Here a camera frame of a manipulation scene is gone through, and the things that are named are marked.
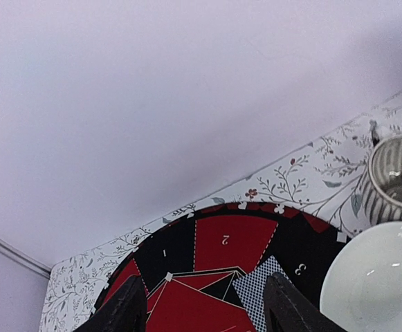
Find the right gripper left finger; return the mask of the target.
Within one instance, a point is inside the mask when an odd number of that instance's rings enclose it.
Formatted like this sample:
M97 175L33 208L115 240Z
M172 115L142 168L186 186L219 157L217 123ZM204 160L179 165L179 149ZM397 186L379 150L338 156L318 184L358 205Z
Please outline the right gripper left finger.
M142 279L132 275L77 332L146 331L147 297Z

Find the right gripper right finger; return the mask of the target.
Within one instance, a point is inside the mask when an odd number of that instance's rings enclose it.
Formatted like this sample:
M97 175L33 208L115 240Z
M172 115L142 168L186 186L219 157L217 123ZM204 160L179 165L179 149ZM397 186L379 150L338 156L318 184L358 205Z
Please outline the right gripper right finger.
M325 317L281 273L266 279L264 316L269 332L343 332L344 329Z

